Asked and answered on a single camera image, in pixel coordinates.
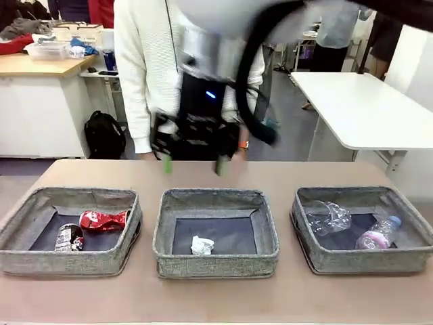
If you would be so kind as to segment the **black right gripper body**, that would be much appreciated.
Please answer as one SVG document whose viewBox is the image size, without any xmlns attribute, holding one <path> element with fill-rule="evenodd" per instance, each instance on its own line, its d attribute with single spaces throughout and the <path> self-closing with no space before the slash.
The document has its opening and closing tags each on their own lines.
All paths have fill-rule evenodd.
<svg viewBox="0 0 433 325">
<path fill-rule="evenodd" d="M 232 158 L 238 149 L 240 124 L 223 118 L 226 84 L 184 73 L 173 134 L 172 159 Z"/>
</svg>

